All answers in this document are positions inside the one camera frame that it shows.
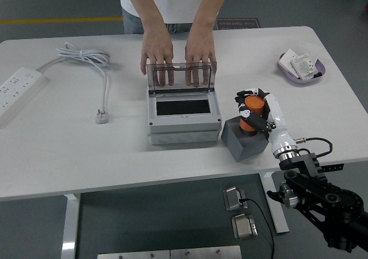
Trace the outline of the person's left hand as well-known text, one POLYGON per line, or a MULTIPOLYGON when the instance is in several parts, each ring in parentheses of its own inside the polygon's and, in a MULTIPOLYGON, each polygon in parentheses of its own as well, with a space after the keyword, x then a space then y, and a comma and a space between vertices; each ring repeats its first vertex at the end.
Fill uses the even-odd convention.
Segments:
POLYGON ((185 61, 189 67, 193 63, 215 62, 213 31, 202 31, 192 28, 185 47, 185 61))

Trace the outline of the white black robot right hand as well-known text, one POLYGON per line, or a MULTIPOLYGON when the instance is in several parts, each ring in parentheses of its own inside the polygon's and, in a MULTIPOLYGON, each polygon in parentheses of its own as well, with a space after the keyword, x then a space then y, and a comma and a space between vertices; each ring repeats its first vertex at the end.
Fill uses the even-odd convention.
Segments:
POLYGON ((285 119, 275 96, 260 88, 236 93, 242 122, 265 136, 273 156, 284 161, 297 156, 296 141, 288 134, 285 119))

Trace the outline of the person's right hand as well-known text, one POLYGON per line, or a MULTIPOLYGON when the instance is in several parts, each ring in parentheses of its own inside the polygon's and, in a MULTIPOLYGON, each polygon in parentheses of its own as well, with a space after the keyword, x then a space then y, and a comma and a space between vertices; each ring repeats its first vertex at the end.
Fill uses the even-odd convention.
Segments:
POLYGON ((147 74, 148 60, 150 64, 171 64, 173 57, 173 44, 165 26, 144 31, 140 59, 143 75, 147 74))

